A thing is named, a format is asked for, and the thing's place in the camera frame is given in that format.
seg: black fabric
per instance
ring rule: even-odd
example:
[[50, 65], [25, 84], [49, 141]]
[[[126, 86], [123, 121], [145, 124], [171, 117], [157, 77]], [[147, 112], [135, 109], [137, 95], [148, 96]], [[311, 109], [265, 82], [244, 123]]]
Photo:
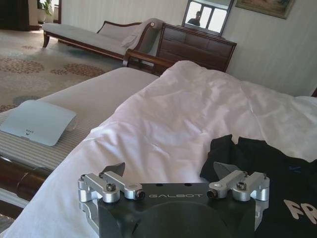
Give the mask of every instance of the black fabric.
[[[214, 161], [234, 164], [248, 174], [267, 174], [270, 178], [269, 208], [264, 211], [255, 237], [316, 237], [317, 160], [309, 163], [288, 157], [265, 141], [240, 137], [235, 145], [231, 139], [232, 135], [227, 135], [212, 140], [200, 176], [209, 182], [219, 180], [213, 169]], [[298, 219], [293, 217], [285, 200], [298, 209]], [[309, 206], [310, 219], [303, 206]]]
[[200, 26], [200, 21], [195, 19], [195, 18], [190, 19], [187, 23], [190, 23], [190, 24], [193, 24], [196, 26]]

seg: mirror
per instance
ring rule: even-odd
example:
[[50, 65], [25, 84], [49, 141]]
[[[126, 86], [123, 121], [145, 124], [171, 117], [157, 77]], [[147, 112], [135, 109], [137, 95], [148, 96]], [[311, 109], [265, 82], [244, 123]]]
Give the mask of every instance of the mirror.
[[188, 0], [182, 26], [221, 36], [234, 0]]

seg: framed picture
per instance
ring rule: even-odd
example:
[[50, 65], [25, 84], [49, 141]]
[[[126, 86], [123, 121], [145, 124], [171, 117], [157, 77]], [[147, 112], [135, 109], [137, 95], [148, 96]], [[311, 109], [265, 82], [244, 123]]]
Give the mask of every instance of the framed picture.
[[236, 6], [286, 19], [295, 0], [237, 0]]

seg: dresser drawer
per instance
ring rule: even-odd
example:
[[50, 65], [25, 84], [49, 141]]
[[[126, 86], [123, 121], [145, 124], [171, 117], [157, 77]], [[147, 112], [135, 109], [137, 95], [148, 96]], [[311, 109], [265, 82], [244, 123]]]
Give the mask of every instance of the dresser drawer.
[[157, 57], [190, 60], [208, 69], [226, 71], [236, 43], [205, 33], [164, 24]]

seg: white duvet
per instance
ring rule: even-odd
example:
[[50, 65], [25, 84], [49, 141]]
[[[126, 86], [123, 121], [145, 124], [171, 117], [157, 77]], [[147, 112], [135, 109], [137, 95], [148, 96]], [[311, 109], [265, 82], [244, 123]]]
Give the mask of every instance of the white duvet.
[[210, 142], [265, 140], [288, 156], [317, 155], [317, 100], [291, 97], [181, 61], [93, 129], [45, 181], [4, 237], [97, 237], [77, 180], [126, 162], [136, 182], [200, 182]]

